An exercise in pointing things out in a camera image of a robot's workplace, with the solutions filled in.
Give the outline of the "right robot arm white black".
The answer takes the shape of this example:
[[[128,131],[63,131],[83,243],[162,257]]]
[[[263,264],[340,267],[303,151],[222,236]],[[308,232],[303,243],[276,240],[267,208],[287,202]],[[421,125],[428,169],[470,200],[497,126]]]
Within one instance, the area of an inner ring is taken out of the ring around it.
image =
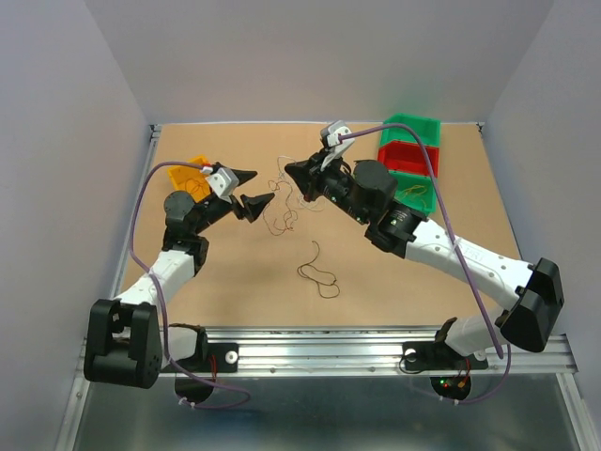
[[[473,283],[500,308],[486,319],[448,319],[432,341],[411,344],[413,370],[454,369],[495,344],[545,349],[564,305],[556,263],[542,258],[531,264],[452,238],[435,221],[395,200],[397,182],[382,163],[363,160],[349,167],[337,159],[324,165],[325,157],[320,151],[285,166],[305,200],[326,198],[364,225],[366,239],[379,250]]]

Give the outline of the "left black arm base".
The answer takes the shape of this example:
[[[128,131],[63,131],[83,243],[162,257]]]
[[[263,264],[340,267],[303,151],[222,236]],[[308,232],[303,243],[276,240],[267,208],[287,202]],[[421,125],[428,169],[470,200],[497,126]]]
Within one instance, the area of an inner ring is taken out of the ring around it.
[[[235,342],[208,343],[207,356],[196,353],[195,355],[177,360],[187,370],[194,373],[209,373],[212,371],[212,363],[216,364],[216,372],[220,374],[232,374],[238,372],[238,361],[227,360],[227,355],[239,355],[239,344]]]

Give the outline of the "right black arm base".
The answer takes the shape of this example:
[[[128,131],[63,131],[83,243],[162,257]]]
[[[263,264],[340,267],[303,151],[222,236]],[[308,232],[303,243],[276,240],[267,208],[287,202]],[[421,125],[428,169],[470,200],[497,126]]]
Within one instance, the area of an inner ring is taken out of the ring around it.
[[[461,356],[443,343],[409,341],[403,344],[402,349],[402,366],[413,373],[488,369],[487,359],[478,360],[474,354]]]

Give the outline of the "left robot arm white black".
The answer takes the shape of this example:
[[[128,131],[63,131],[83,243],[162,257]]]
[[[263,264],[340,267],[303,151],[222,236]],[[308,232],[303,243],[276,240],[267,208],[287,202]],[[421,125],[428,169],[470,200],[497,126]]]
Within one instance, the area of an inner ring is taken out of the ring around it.
[[[255,171],[231,169],[221,163],[193,164],[205,177],[209,193],[196,201],[180,189],[163,202],[162,248],[152,265],[132,254],[142,276],[112,299],[91,307],[85,343],[84,374],[88,381],[149,388],[160,371],[182,363],[197,370],[216,366],[208,337],[200,326],[169,324],[167,303],[200,272],[209,242],[202,232],[228,214],[250,223],[258,219],[274,195],[235,196],[235,190],[256,177]]]

